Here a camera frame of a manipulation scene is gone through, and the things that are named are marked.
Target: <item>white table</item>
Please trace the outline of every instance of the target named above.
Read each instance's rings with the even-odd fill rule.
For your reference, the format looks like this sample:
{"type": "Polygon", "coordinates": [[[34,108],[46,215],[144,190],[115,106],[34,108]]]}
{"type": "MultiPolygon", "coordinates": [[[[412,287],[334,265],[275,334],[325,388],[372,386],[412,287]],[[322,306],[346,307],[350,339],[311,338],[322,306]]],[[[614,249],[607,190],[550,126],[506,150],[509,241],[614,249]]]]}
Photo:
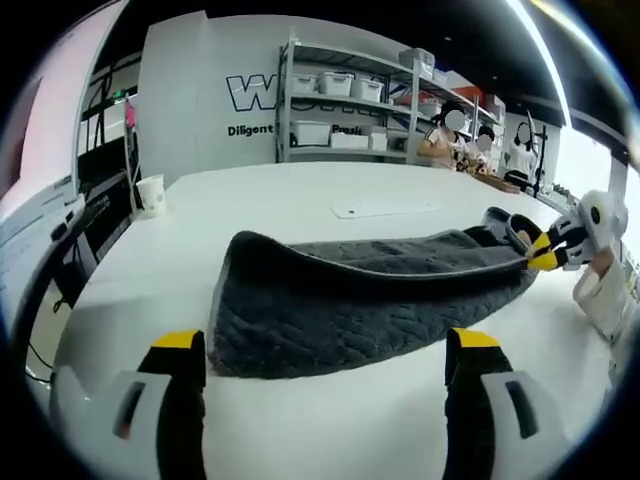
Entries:
{"type": "MultiPolygon", "coordinates": [[[[167,331],[205,329],[226,247],[243,229],[283,242],[403,238],[477,225],[493,205],[546,228],[557,212],[466,174],[370,163],[296,163],[189,175],[169,212],[136,221],[98,266],[61,339],[93,394],[135,369],[167,331]],[[429,213],[340,220],[345,202],[429,200],[429,213]]],[[[576,273],[543,273],[473,328],[497,338],[515,369],[555,398],[567,435],[593,421],[608,386],[607,351],[571,299],[576,273]]],[[[203,440],[218,479],[439,478],[446,459],[444,343],[326,376],[220,378],[205,389],[203,440]]]]}

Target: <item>shelving unit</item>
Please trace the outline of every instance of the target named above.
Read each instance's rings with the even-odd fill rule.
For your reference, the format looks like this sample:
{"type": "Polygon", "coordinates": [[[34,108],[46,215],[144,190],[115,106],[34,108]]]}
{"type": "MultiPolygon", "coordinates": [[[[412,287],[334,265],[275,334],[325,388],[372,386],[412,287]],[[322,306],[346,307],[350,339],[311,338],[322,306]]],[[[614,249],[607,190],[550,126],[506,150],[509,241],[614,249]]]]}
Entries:
{"type": "MultiPolygon", "coordinates": [[[[312,43],[302,43],[290,40],[280,48],[278,60],[278,86],[276,103],[276,163],[288,162],[291,155],[301,154],[351,154],[371,155],[386,158],[402,158],[407,160],[407,154],[399,151],[373,151],[358,149],[333,149],[330,147],[291,147],[291,110],[294,104],[323,104],[342,105],[357,110],[365,110],[380,113],[383,127],[387,127],[389,116],[401,116],[409,119],[408,132],[415,132],[418,121],[430,122],[430,119],[418,111],[419,92],[429,92],[443,100],[455,100],[459,102],[465,111],[472,115],[471,132],[477,130],[479,121],[497,124],[496,118],[475,102],[459,95],[446,87],[438,85],[432,80],[419,75],[419,64],[414,62],[413,69],[388,60],[377,58],[365,53],[352,50],[328,47],[312,43]],[[296,94],[293,93],[293,66],[295,63],[306,63],[338,67],[340,70],[349,70],[357,73],[375,75],[383,79],[383,97],[381,102],[370,102],[347,96],[331,96],[320,93],[296,94]],[[389,103],[389,85],[391,82],[405,84],[411,88],[411,108],[393,105],[389,103]]],[[[460,132],[466,139],[471,139],[472,134],[460,132]]],[[[409,145],[407,152],[416,149],[415,135],[408,135],[409,145]]]]}

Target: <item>light fixture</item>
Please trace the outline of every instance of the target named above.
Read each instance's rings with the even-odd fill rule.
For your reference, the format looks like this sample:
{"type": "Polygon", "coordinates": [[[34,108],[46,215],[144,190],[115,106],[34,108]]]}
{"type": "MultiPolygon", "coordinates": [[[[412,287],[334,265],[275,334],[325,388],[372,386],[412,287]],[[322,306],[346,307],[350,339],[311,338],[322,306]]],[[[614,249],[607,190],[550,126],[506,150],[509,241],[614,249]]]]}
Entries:
{"type": "Polygon", "coordinates": [[[556,94],[558,95],[560,108],[562,109],[562,114],[564,116],[564,123],[568,128],[573,128],[571,125],[571,114],[569,113],[569,103],[567,102],[567,96],[564,93],[564,87],[562,86],[562,81],[560,80],[558,68],[556,67],[556,64],[553,63],[551,52],[549,51],[547,44],[544,43],[544,39],[542,38],[538,27],[536,27],[535,22],[522,6],[519,0],[504,1],[516,14],[518,20],[520,20],[522,26],[527,30],[529,36],[533,40],[533,43],[536,45],[538,52],[540,52],[542,60],[544,61],[547,70],[549,71],[549,75],[551,75],[551,80],[553,81],[553,86],[555,87],[556,94]]]}

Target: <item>wall logo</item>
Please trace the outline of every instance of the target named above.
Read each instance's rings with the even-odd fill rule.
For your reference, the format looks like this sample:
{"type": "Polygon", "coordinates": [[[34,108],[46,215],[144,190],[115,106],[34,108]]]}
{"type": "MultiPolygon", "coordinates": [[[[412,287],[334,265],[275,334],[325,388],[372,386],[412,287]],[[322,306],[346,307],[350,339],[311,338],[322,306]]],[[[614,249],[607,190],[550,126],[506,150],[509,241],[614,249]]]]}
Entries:
{"type": "Polygon", "coordinates": [[[233,108],[236,112],[259,110],[275,110],[276,108],[276,74],[271,76],[256,74],[245,78],[242,75],[227,77],[227,88],[233,108]]]}

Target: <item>robotic arm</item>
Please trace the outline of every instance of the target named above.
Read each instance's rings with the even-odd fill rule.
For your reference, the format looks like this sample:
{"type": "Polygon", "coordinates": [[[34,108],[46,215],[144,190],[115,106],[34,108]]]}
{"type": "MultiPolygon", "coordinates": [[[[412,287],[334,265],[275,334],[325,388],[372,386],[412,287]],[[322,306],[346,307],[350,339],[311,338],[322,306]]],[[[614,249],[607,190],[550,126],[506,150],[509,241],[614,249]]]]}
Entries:
{"type": "Polygon", "coordinates": [[[576,270],[613,241],[620,241],[628,221],[623,202],[609,192],[591,190],[535,239],[529,268],[576,270]]]}

